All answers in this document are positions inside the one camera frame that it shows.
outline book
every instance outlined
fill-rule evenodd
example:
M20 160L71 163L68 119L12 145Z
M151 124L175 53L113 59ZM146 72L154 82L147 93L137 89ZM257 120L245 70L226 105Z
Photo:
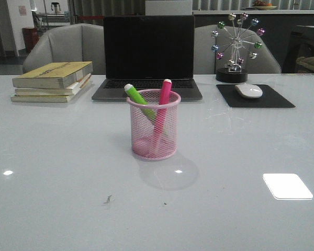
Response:
M74 82L66 88L16 88L15 95L17 96L68 96L75 95L79 92L82 84L84 84L91 77L88 73L78 82Z
M12 81L16 88L66 88L92 71L91 61L50 63Z
M89 86L90 81L89 78L80 85L77 93L74 95L49 95L49 96L18 96L16 94L13 94L10 99L13 102L60 102L60 103L66 103L69 102L73 97L75 97L79 92L81 92L82 89L86 89L87 86Z

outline mouse pad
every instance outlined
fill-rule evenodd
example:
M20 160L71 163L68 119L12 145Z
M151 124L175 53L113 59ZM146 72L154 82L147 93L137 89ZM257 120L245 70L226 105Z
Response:
M263 95L260 98L243 98L233 84L216 85L230 107L246 108L294 108L291 102L268 85L257 85Z

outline pen holder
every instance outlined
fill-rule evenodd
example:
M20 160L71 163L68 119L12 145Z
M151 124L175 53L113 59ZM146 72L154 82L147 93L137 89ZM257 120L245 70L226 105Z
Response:
M168 104L159 105L160 89L140 90L148 102L141 105L129 97L131 115L131 147L140 158L160 160L172 156L177 149L178 93L170 92Z

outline black base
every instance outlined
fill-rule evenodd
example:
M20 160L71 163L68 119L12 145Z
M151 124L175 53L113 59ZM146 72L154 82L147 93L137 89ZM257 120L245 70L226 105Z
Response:
M243 83L248 80L248 73L243 69L241 72L228 72L228 68L220 68L216 71L216 80L225 83Z

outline kinetic ferris wheel toy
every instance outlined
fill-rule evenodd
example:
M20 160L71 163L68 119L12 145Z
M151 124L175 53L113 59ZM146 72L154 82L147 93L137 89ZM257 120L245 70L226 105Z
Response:
M248 79L248 73L245 69L242 68L244 58L242 57L240 50L247 50L249 54L249 59L253 60L257 57L257 52L248 50L244 46L244 44L251 44L251 46L255 49L260 49L262 47L261 42L253 43L247 41L248 38L252 37L255 34L257 34L258 36L264 35L265 30L263 28L257 29L256 33L249 34L247 32L250 28L257 26L259 24L259 20L257 18L252 19L250 21L250 26L246 29L242 29L244 21L248 18L248 14L242 13L240 15L240 18L236 21L237 26L234 23L236 17L237 16L234 13L228 15L228 19L232 21L232 32L229 32L227 30L227 28L225 27L225 22L221 21L217 24L218 29L224 29L227 32L227 38L229 39L229 42L221 46L214 44L211 47L211 50L216 53L216 59L218 60L221 60L225 55L225 51L231 48L231 57L228 60L228 63L225 65L224 68L217 69L216 72L216 79L222 82L245 82ZM211 32L212 38L216 38L219 35L220 34L218 30Z

